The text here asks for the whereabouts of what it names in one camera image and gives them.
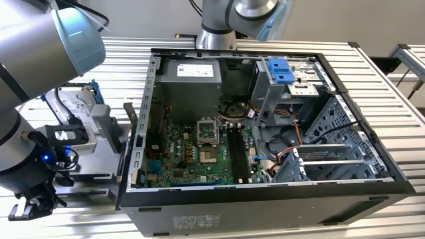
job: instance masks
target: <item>chip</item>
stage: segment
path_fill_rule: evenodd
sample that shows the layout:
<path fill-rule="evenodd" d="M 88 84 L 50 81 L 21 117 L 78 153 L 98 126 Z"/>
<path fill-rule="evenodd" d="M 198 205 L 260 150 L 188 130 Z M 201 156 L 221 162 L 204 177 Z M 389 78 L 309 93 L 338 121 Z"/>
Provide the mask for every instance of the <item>chip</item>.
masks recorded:
<path fill-rule="evenodd" d="M 184 172 L 182 171 L 174 171 L 173 177 L 174 178 L 182 178 L 184 177 Z"/>

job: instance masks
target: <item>motherboard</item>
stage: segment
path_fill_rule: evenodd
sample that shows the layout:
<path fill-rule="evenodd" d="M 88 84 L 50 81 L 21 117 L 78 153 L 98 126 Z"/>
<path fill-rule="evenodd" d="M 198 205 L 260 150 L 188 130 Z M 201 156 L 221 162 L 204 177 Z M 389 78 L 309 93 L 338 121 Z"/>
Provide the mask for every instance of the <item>motherboard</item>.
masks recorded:
<path fill-rule="evenodd" d="M 252 159 L 256 145 L 250 127 L 234 128 L 241 135 L 242 150 L 232 152 L 234 149 L 229 149 L 228 126 L 198 126 L 168 127 L 162 160 L 149 161 L 149 187 L 229 185 L 238 182 L 234 178 L 237 171 L 248 174 L 249 183 L 262 183 L 260 167 Z M 213 142 L 217 144 L 201 143 L 200 136 L 201 139 L 216 138 Z M 244 160 L 237 165 L 232 163 L 234 154 L 241 155 Z"/>

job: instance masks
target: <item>side panel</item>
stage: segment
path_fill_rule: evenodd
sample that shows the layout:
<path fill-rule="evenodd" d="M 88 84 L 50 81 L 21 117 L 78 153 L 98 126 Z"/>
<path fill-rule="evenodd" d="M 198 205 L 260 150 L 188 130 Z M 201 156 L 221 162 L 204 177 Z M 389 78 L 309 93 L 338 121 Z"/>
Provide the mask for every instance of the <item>side panel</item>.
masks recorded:
<path fill-rule="evenodd" d="M 317 227 L 341 215 L 349 224 L 398 201 L 401 195 L 256 201 L 124 208 L 145 237 Z"/>

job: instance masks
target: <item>white wall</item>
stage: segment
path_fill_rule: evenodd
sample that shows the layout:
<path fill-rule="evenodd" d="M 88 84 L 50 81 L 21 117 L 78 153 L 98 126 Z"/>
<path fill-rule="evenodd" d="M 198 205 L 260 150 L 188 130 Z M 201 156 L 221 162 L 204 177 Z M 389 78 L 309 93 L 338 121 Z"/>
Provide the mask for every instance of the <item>white wall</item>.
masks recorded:
<path fill-rule="evenodd" d="M 80 0 L 110 18 L 105 36 L 197 34 L 201 18 L 188 0 Z M 425 0 L 294 0 L 284 40 L 357 41 L 369 55 L 397 43 L 425 44 Z"/>
<path fill-rule="evenodd" d="M 398 43 L 425 44 L 425 0 L 294 0 L 285 40 L 357 41 L 387 56 Z"/>
<path fill-rule="evenodd" d="M 176 33 L 197 34 L 201 17 L 188 0 L 78 0 L 108 16 L 110 32 L 104 36 L 174 37 Z"/>

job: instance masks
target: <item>metal tabletop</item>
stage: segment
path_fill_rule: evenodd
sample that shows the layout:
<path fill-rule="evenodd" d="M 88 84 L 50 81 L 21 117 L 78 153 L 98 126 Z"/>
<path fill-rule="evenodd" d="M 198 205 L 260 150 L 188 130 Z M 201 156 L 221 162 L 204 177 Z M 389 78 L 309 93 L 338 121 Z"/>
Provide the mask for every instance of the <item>metal tabletop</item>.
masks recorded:
<path fill-rule="evenodd" d="M 73 81 L 94 79 L 98 82 L 112 116 L 120 123 L 128 123 L 122 103 L 133 102 L 134 107 L 140 107 L 150 48 L 193 48 L 194 43 L 192 39 L 138 38 L 104 38 L 104 42 L 104 64 Z M 192 235 L 184 238 L 381 239 L 425 236 L 425 118 L 364 51 L 348 43 L 328 42 L 258 43 L 240 40 L 237 47 L 246 51 L 317 52 L 325 55 L 418 194 L 345 227 Z M 421 49 L 425 57 L 425 46 L 411 47 Z M 57 124 L 40 99 L 28 102 L 20 112 L 34 127 Z M 113 205 L 58 208 L 52 216 L 38 220 L 8 222 L 6 215 L 16 200 L 6 190 L 0 191 L 0 202 L 0 225 L 12 238 L 142 238 L 126 215 L 113 211 Z"/>

